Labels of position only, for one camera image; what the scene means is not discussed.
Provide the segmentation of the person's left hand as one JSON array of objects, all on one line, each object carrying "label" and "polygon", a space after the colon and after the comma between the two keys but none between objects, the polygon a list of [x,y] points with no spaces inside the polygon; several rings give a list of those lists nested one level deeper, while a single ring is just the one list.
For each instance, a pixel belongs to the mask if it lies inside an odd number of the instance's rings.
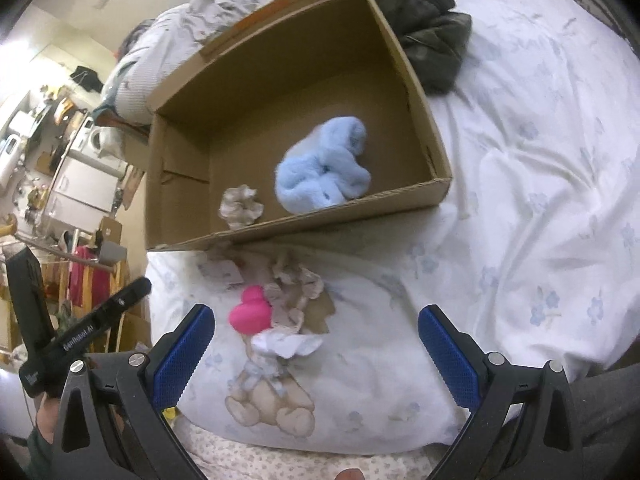
[{"label": "person's left hand", "polygon": [[58,412],[60,411],[60,400],[52,398],[45,393],[40,401],[36,416],[36,427],[40,436],[48,442],[53,443],[56,424],[58,423]]}]

